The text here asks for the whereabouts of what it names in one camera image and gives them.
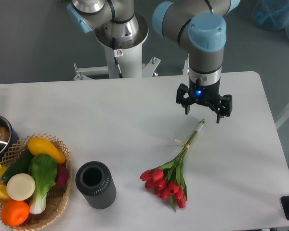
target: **red tulip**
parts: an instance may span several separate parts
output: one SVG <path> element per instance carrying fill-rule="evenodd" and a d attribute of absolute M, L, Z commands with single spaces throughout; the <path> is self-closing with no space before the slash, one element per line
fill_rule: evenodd
<path fill-rule="evenodd" d="M 171 196 L 171 193 L 168 190 L 163 190 L 160 198 L 163 200 L 167 200 Z"/>
<path fill-rule="evenodd" d="M 156 181 L 156 188 L 158 190 L 164 189 L 164 188 L 166 188 L 166 186 L 167 186 L 167 181 L 164 178 Z"/>
<path fill-rule="evenodd" d="M 167 189 L 168 189 L 168 191 L 169 191 L 171 194 L 174 194 L 174 193 L 178 192 L 178 190 L 179 190 L 179 185 L 177 185 L 176 182 L 170 182 L 170 184 L 168 185 Z"/>
<path fill-rule="evenodd" d="M 179 188 L 179 190 L 174 194 L 174 198 L 176 201 L 181 200 L 181 198 L 183 197 L 183 189 Z"/>
<path fill-rule="evenodd" d="M 159 179 L 162 179 L 164 177 L 164 172 L 162 169 L 155 169 L 154 172 L 152 173 L 151 180 L 153 182 L 158 181 Z"/>
<path fill-rule="evenodd" d="M 142 179 L 143 181 L 147 181 L 150 180 L 152 177 L 152 172 L 151 170 L 147 170 L 145 171 L 143 174 L 141 174 L 140 179 Z"/>
<path fill-rule="evenodd" d="M 178 204 L 179 208 L 185 208 L 186 196 L 183 195 L 183 197 L 181 198 L 181 200 L 177 201 L 177 204 Z"/>
<path fill-rule="evenodd" d="M 154 194 L 160 198 L 162 192 L 163 192 L 163 190 L 158 190 L 158 189 L 156 188 Z"/>
<path fill-rule="evenodd" d="M 155 182 L 153 182 L 153 181 L 151 181 L 151 180 L 147 180 L 147 181 L 145 182 L 145 185 L 144 185 L 144 187 L 145 187 L 147 190 L 153 189 L 153 188 L 155 188 L 155 186 L 156 186 Z"/>

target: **black cup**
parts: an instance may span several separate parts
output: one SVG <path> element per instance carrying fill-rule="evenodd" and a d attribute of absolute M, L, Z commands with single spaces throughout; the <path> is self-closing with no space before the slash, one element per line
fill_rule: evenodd
<path fill-rule="evenodd" d="M 101 162 L 85 163 L 76 174 L 76 186 L 88 203 L 104 209 L 115 201 L 117 191 L 110 170 Z"/>

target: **bok choy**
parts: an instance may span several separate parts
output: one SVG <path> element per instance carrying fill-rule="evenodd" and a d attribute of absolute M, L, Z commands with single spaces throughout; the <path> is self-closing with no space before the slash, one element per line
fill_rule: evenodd
<path fill-rule="evenodd" d="M 29 165 L 29 174 L 35 181 L 35 191 L 30 201 L 30 213 L 40 214 L 46 208 L 46 196 L 57 176 L 57 163 L 47 154 L 35 156 Z"/>

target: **tulip bouquet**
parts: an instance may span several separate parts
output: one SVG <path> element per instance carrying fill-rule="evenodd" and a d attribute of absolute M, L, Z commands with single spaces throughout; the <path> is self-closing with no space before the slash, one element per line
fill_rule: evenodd
<path fill-rule="evenodd" d="M 204 122 L 204 119 L 200 121 L 198 128 L 186 143 L 175 140 L 183 143 L 183 149 L 175 158 L 163 165 L 145 171 L 140 176 L 142 181 L 146 181 L 144 187 L 147 190 L 154 189 L 155 195 L 163 200 L 168 200 L 174 211 L 176 211 L 176 204 L 179 208 L 185 207 L 187 188 L 183 177 L 184 157 Z"/>

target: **blue led light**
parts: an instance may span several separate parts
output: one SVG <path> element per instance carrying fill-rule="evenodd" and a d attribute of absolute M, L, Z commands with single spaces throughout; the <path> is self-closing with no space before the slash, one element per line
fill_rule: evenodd
<path fill-rule="evenodd" d="M 202 94 L 202 91 L 196 90 L 196 96 L 200 96 Z"/>

